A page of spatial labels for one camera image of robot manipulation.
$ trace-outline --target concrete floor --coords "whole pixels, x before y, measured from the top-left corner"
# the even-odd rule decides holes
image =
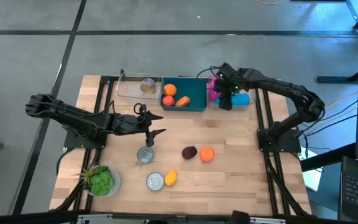
[[[358,1],[352,1],[358,13]],[[80,0],[15,2],[0,0],[0,29],[71,30]],[[88,1],[80,30],[352,30],[354,20],[344,2],[283,0],[263,6],[243,0]],[[9,213],[17,183],[29,155],[39,120],[24,113],[29,96],[49,93],[67,44],[67,35],[0,35],[0,215]],[[83,75],[128,72],[165,76],[196,75],[210,65],[228,62],[252,67],[267,76],[305,85],[326,104],[357,91],[357,85],[322,85],[318,75],[352,75],[358,71],[358,38],[249,35],[78,35],[68,61],[59,99],[74,104]],[[355,98],[330,108],[334,114]],[[290,112],[294,112],[289,102]],[[313,147],[337,147],[355,140],[350,119],[309,138]],[[48,210],[55,166],[65,131],[52,121],[25,202],[24,213]],[[338,172],[325,172],[333,175]],[[321,184],[335,210],[335,187]],[[313,213],[335,212],[312,203]]]

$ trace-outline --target tin can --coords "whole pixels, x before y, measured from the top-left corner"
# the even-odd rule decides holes
[[[140,84],[140,89],[144,93],[154,93],[155,91],[155,81],[151,78],[145,78],[142,80],[142,83]]]
[[[149,164],[154,160],[154,151],[150,147],[141,147],[137,151],[137,160],[143,164]]]
[[[164,176],[159,172],[152,172],[147,176],[146,185],[150,190],[161,190],[164,186]]]

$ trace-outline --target wooden table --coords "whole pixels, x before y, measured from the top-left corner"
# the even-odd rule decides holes
[[[94,110],[99,80],[100,76],[84,76],[77,107]],[[145,145],[144,134],[108,136],[100,164],[116,169],[121,175],[122,184],[112,197],[94,197],[92,212],[230,215],[233,210],[240,210],[250,215],[271,215],[264,159],[257,143],[255,104],[232,111],[219,109],[212,103],[202,113],[164,111],[158,100],[117,96],[116,85],[117,82],[114,82],[112,100],[118,113],[134,114],[134,104],[145,103],[153,114],[164,117],[153,121],[150,130],[167,130],[155,138],[152,147],[155,158],[148,165],[142,165],[136,156],[138,149]],[[270,93],[270,102],[275,121],[288,117],[283,96]],[[187,146],[197,149],[213,147],[216,151],[214,161],[203,163],[199,155],[189,161],[184,160],[181,151]],[[62,159],[50,208],[59,206],[76,185],[78,176],[73,175],[80,172],[84,151],[74,149]],[[286,186],[303,209],[310,213],[299,160],[289,153],[280,155]],[[147,188],[146,178],[151,172],[165,175],[172,169],[178,172],[178,180],[173,187],[164,186],[158,192]],[[278,209],[283,213],[280,191],[277,186],[275,189]],[[85,207],[85,200],[84,191],[80,208]]]

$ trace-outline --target blue object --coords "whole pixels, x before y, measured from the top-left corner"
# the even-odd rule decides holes
[[[219,104],[220,99],[216,99],[214,103]],[[249,95],[247,93],[240,93],[231,96],[231,102],[233,106],[247,106],[249,105]]]
[[[163,106],[162,98],[160,99],[160,105],[164,110],[173,111],[204,111],[207,104],[207,92],[206,92],[206,79],[204,78],[162,78],[162,86],[166,84],[174,84],[177,88],[177,93],[173,96],[175,103],[182,97],[187,96],[190,98],[188,106]]]

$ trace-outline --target blue container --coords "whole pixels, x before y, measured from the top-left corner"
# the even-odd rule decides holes
[[[173,96],[175,103],[182,97],[187,96],[190,98],[188,106],[163,106],[162,98],[160,99],[160,105],[164,110],[172,111],[204,111],[207,104],[207,91],[206,91],[206,79],[200,78],[162,78],[162,86],[166,84],[174,84],[177,88],[177,93]]]

